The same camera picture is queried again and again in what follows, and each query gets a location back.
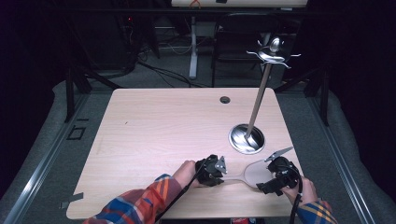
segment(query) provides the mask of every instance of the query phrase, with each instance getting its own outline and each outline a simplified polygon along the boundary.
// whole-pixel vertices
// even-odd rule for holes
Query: round metal base
[[[249,137],[246,136],[247,131],[247,124],[239,124],[233,127],[229,134],[231,146],[243,154],[255,154],[262,151],[265,145],[265,137],[262,131],[253,127]]]

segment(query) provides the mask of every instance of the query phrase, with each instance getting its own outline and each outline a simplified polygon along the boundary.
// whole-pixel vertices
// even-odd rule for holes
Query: table top
[[[172,0],[172,7],[189,7],[194,0]],[[227,0],[216,3],[215,0],[197,0],[192,7],[306,7],[307,0]]]
[[[244,155],[232,148],[233,126],[248,123],[257,88],[119,89],[113,92],[67,216],[91,217],[130,189],[144,189],[161,174],[172,175],[184,160],[224,156],[228,174],[240,175],[254,161],[292,147],[275,93],[267,89],[255,126],[265,148]],[[222,96],[230,103],[220,101]],[[302,172],[295,150],[284,154]],[[264,194],[243,182],[189,189],[163,218],[287,217],[286,196]]]

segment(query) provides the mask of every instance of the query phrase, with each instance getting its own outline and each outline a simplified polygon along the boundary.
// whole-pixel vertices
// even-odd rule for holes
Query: hand
[[[299,206],[302,206],[306,203],[317,202],[318,195],[317,195],[317,190],[315,189],[314,183],[303,176],[302,176],[302,181],[303,181],[303,197],[301,198],[302,201],[299,203]],[[294,201],[298,194],[298,185],[294,189],[285,187],[281,190],[286,196],[288,196],[291,204],[294,204]]]
[[[175,171],[173,174],[173,178],[177,180],[178,184],[184,189],[192,178],[195,175],[195,161],[184,161],[183,164]],[[197,179],[195,179],[191,187],[195,188],[199,186],[199,182]]]

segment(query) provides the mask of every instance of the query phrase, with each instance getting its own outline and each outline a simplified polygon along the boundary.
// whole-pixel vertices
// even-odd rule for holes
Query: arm
[[[102,211],[84,224],[154,223],[155,217],[181,192],[195,174],[195,162],[185,161],[173,174],[161,175],[146,189],[132,189],[113,199]],[[199,184],[195,180],[192,187]]]
[[[302,176],[303,197],[297,209],[297,215],[304,224],[323,223],[335,224],[337,221],[332,216],[332,208],[325,201],[319,201],[314,183]],[[283,193],[289,198],[291,204],[296,199],[297,188],[283,188]]]

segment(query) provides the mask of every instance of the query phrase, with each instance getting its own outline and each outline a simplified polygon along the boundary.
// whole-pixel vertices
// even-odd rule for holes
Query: plaid shirt
[[[113,199],[102,211],[84,221],[84,224],[154,223],[181,192],[181,186],[169,175],[158,177],[146,189],[133,189]],[[332,209],[326,202],[300,206],[297,215],[304,224],[335,224]]]

